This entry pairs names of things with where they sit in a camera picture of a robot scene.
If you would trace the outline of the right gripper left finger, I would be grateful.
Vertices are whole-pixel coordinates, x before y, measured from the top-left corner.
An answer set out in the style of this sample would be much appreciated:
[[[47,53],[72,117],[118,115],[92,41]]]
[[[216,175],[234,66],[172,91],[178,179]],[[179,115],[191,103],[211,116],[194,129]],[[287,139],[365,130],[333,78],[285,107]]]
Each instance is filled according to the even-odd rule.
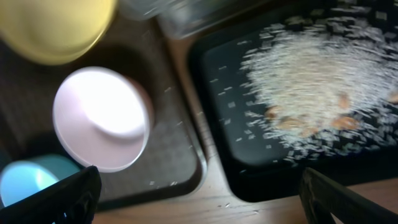
[[[91,224],[100,193],[100,173],[97,167],[89,166],[24,200],[1,209],[1,224]]]

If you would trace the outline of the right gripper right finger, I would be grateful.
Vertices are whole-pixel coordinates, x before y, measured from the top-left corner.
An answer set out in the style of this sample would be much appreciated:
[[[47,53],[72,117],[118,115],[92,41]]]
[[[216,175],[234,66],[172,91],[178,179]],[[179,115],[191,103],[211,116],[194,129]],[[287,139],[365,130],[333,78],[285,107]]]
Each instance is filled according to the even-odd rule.
[[[397,214],[306,168],[299,196],[309,223],[397,223]]]

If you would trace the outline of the pale pink bowl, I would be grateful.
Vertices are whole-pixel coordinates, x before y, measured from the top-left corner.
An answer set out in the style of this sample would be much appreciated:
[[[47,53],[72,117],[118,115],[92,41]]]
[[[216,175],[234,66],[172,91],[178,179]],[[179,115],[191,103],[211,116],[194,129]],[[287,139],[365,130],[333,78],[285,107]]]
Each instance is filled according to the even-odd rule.
[[[58,140],[74,160],[112,173],[128,168],[144,152],[154,107],[134,79],[104,67],[84,67],[59,86],[52,118]]]

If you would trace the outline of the rice and food scraps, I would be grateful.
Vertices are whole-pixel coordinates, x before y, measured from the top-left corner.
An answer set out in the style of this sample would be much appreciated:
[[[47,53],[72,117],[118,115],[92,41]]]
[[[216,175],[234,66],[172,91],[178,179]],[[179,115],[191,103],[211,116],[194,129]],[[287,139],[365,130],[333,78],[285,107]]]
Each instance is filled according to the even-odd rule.
[[[259,33],[240,69],[249,112],[286,161],[397,144],[397,42],[366,19],[291,17]]]

